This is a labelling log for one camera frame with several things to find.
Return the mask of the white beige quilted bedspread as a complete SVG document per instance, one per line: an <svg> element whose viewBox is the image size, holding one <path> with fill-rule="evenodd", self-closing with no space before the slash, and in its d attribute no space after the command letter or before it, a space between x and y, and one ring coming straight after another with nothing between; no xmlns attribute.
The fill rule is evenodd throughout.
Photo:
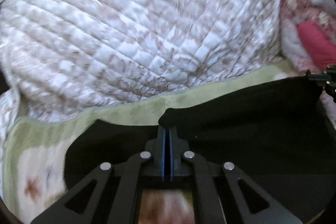
<svg viewBox="0 0 336 224"><path fill-rule="evenodd" d="M281 0L3 0L1 139L18 114L48 122L275 62Z"/></svg>

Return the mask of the black pants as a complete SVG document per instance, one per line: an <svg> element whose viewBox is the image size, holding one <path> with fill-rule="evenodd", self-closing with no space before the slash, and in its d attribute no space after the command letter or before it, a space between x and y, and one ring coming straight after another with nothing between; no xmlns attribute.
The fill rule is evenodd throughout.
<svg viewBox="0 0 336 224"><path fill-rule="evenodd" d="M216 164L236 164L307 223L335 193L335 129L322 91L306 77L293 77L167 109L152 126L95 121L66 152L66 187L102 162L120 164L143 151L159 126L173 127L192 151Z"/></svg>

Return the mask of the green floral fleece blanket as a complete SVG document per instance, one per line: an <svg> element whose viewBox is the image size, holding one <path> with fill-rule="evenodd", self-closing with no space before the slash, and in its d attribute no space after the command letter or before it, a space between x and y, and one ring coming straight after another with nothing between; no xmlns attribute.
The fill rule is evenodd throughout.
<svg viewBox="0 0 336 224"><path fill-rule="evenodd" d="M207 102L248 86L296 76L288 61L262 67L222 83L161 94L125 105L91 107L76 118L45 123L29 117L17 119L3 158L3 199L23 223L30 223L66 191L63 168L66 150L95 120L126 126L157 125L166 109Z"/></svg>

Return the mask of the pink floral rolled comforter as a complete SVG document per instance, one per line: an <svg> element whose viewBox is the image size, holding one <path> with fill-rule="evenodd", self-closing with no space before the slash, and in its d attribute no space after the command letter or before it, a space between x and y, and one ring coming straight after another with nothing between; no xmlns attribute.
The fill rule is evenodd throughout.
<svg viewBox="0 0 336 224"><path fill-rule="evenodd" d="M298 75L335 65L335 1L282 0L281 51Z"/></svg>

